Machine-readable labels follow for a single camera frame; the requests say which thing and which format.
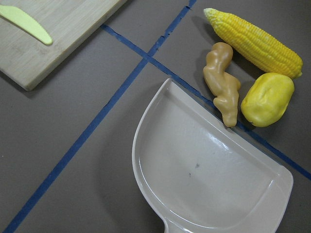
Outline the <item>tan toy ginger root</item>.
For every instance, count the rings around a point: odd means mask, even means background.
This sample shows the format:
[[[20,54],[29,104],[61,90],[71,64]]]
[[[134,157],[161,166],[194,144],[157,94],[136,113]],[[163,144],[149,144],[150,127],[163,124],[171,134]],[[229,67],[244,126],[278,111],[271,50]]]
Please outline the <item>tan toy ginger root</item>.
[[[215,43],[206,56],[203,75],[207,86],[215,96],[213,104],[221,112],[225,126],[237,124],[240,81],[227,73],[232,61],[233,49],[224,42]]]

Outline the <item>yellow toy potato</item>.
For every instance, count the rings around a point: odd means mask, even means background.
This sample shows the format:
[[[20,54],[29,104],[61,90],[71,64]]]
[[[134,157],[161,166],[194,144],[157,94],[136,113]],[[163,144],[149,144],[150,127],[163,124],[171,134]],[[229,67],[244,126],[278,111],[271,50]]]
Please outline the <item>yellow toy potato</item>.
[[[258,77],[241,103],[241,111],[256,127],[267,127],[285,113],[294,93],[294,83],[288,76],[265,73]]]

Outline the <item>bamboo cutting board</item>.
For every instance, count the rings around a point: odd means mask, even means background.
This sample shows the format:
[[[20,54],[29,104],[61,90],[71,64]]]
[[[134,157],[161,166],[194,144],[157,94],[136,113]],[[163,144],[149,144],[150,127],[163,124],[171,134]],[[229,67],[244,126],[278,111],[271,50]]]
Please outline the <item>bamboo cutting board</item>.
[[[0,70],[33,90],[122,5],[123,0],[2,0]]]

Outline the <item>yellow toy corn cob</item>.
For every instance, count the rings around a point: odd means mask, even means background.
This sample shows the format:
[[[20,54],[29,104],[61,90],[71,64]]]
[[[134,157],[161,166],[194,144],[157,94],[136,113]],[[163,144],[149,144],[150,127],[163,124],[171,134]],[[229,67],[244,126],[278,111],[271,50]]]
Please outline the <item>yellow toy corn cob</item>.
[[[263,29],[214,8],[206,8],[203,12],[215,33],[262,71],[291,79],[302,75],[300,56]]]

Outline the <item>beige plastic dustpan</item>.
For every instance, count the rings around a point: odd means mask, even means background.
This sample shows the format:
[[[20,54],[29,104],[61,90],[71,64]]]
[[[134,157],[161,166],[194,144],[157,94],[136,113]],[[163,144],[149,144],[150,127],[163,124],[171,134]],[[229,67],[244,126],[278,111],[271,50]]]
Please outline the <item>beige plastic dustpan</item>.
[[[138,124],[132,164],[167,233],[274,233],[293,187],[288,169],[171,79]]]

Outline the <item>yellow-green plastic knife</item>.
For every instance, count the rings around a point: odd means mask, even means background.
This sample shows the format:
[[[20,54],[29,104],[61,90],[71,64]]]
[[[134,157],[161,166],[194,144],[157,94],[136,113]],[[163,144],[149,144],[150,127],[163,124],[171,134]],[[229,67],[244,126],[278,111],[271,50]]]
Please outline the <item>yellow-green plastic knife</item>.
[[[53,39],[49,33],[28,13],[24,12],[18,7],[1,5],[0,16],[17,27],[21,28],[44,45],[52,45]]]

